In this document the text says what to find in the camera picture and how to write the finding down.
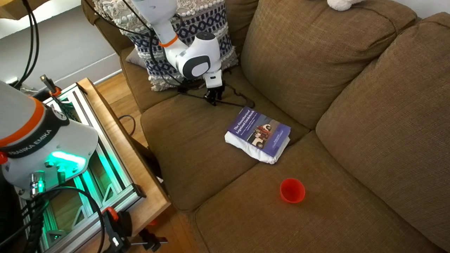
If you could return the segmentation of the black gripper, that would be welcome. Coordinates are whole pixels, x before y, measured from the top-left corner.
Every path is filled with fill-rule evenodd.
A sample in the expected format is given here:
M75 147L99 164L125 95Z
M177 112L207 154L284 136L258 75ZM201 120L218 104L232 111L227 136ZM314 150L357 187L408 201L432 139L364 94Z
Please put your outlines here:
M204 81L207 87L207 92L204 98L210 104L217 104L222 98L222 92L225 90L224 81L222 81L222 71L214 71L214 73L206 73Z

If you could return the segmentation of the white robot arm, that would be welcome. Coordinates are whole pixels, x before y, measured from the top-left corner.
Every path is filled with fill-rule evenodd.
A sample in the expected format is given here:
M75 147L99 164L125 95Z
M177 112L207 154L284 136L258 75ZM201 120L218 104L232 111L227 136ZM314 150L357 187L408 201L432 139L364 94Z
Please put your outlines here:
M184 78L203 78L214 101L224 87L218 38L204 31L186 45L172 25L176 0L125 0L125 5L156 32L169 63ZM7 84L0 85L0 118L2 172L20 188L47 191L79 175L97 147L92 126Z

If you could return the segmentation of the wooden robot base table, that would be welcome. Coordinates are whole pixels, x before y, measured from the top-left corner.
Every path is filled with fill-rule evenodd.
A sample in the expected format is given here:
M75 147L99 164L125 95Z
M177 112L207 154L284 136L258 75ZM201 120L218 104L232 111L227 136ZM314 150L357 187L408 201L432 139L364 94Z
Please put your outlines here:
M87 167L79 175L47 191L27 191L28 248L38 253L103 253L108 247L101 212L113 206L128 210L132 219L131 241L145 229L138 224L132 205L149 195L132 181L131 171L142 165L123 130L106 126L110 111L93 87L73 84L45 105L71 119L92 126L99 142Z

